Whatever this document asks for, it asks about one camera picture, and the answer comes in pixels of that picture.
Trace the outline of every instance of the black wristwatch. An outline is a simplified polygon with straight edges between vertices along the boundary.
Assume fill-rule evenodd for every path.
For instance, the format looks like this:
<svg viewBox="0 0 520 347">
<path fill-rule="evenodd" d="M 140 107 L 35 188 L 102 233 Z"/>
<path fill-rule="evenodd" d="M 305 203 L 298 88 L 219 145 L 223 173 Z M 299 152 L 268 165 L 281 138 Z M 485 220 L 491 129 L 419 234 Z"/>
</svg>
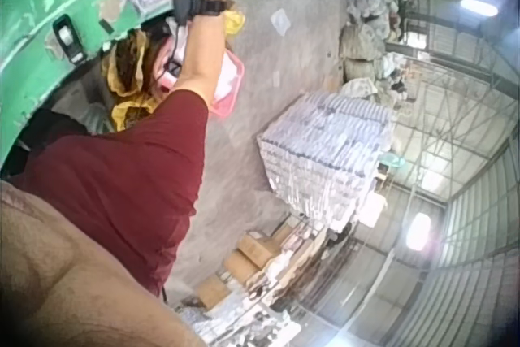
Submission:
<svg viewBox="0 0 520 347">
<path fill-rule="evenodd" d="M 219 16 L 228 8 L 225 0 L 192 0 L 191 18 L 197 15 Z"/>
</svg>

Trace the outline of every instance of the ceiling light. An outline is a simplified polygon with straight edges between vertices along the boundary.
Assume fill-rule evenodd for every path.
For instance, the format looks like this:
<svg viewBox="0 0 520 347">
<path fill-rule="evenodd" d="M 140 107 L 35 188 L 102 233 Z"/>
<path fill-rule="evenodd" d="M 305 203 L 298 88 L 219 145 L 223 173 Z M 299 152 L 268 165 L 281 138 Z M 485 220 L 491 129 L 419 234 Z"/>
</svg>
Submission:
<svg viewBox="0 0 520 347">
<path fill-rule="evenodd" d="M 417 213 L 406 235 L 406 245 L 414 251 L 422 251 L 428 242 L 431 219 L 424 213 Z"/>
<path fill-rule="evenodd" d="M 498 9 L 495 6 L 479 0 L 461 0 L 461 6 L 484 16 L 495 16 L 498 14 Z"/>
</svg>

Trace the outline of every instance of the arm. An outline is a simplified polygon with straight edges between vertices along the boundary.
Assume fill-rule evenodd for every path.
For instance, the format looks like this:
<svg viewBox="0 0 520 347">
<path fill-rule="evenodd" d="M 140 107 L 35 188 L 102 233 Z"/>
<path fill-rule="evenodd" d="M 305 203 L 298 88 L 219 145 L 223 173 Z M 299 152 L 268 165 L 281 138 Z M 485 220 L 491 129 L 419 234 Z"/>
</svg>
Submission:
<svg viewBox="0 0 520 347">
<path fill-rule="evenodd" d="M 224 16 L 195 17 L 176 89 L 193 91 L 210 106 L 219 82 L 224 51 Z"/>
</svg>

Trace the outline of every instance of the sack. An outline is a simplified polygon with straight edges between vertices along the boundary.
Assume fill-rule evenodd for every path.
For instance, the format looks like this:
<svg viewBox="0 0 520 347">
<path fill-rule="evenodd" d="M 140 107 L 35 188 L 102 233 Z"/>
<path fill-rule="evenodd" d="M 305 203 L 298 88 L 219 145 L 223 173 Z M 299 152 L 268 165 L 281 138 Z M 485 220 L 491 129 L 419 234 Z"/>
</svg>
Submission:
<svg viewBox="0 0 520 347">
<path fill-rule="evenodd" d="M 370 61 L 345 59 L 343 62 L 344 76 L 347 81 L 368 78 L 375 81 L 374 64 Z"/>
<path fill-rule="evenodd" d="M 341 58 L 372 61 L 384 53 L 383 40 L 368 24 L 343 28 L 340 38 Z"/>
<path fill-rule="evenodd" d="M 366 22 L 372 27 L 379 38 L 386 40 L 390 35 L 390 17 L 388 12 L 383 13 L 374 20 Z"/>
</svg>

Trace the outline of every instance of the white packaged goods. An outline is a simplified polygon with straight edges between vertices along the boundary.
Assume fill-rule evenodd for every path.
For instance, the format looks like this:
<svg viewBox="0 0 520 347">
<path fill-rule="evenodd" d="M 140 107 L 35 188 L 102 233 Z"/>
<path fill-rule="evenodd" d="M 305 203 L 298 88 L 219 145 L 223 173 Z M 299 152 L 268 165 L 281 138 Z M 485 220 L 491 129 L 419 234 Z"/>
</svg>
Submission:
<svg viewBox="0 0 520 347">
<path fill-rule="evenodd" d="M 330 226 L 345 221 L 364 197 L 393 129 L 394 112 L 386 107 L 313 93 L 282 114 L 258 144 L 275 194 Z"/>
</svg>

